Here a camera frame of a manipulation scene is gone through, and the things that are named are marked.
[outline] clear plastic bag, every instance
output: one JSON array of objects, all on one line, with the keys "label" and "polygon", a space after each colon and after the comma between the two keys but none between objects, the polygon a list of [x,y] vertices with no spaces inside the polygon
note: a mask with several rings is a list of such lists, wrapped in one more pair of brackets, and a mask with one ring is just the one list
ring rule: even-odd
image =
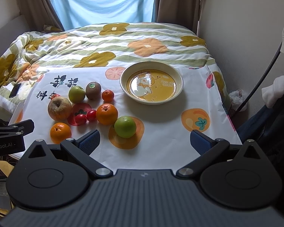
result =
[{"label": "clear plastic bag", "polygon": [[[247,94],[244,92],[244,90],[242,89],[238,89],[236,91],[233,91],[229,94],[230,98],[231,98],[231,107],[234,110],[237,110],[239,108],[239,106],[246,100],[247,98]],[[246,110],[246,105],[241,109],[240,112],[245,111]]]}]

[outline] silver screw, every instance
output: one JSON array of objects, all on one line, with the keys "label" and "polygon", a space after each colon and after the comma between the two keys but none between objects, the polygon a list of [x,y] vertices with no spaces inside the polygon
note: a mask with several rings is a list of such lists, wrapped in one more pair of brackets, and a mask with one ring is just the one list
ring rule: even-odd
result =
[{"label": "silver screw", "polygon": [[189,176],[193,174],[193,169],[183,167],[178,171],[182,176]]},{"label": "silver screw", "polygon": [[110,174],[111,170],[108,168],[98,168],[96,170],[96,174],[98,174],[99,176],[106,176],[108,174]]}]

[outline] green apple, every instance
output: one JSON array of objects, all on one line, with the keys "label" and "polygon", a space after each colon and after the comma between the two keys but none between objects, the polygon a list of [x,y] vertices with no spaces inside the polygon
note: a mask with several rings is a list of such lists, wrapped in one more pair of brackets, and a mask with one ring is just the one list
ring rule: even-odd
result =
[{"label": "green apple", "polygon": [[81,103],[85,98],[85,91],[81,86],[73,86],[68,92],[68,98],[72,103]]},{"label": "green apple", "polygon": [[117,135],[123,138],[132,137],[137,130],[135,121],[129,116],[122,116],[117,119],[114,128]]}]

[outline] yellow plate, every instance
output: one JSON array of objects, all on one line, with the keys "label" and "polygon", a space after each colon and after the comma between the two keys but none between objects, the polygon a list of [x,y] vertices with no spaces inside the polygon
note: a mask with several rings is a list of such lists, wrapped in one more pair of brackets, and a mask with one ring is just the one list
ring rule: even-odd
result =
[{"label": "yellow plate", "polygon": [[143,61],[129,66],[122,72],[120,85],[135,101],[158,105],[173,100],[181,93],[183,79],[170,65]]}]

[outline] floral bedding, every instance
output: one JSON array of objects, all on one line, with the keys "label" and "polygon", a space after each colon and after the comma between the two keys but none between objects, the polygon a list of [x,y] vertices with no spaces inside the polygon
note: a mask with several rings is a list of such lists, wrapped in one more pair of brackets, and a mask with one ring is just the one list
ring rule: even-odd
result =
[{"label": "floral bedding", "polygon": [[[206,43],[182,26],[165,23],[95,24],[61,33],[24,33],[0,58],[0,118],[8,121],[46,72],[73,67],[127,66],[145,60],[213,72],[226,109],[230,99]],[[9,98],[14,85],[17,96]]]}]

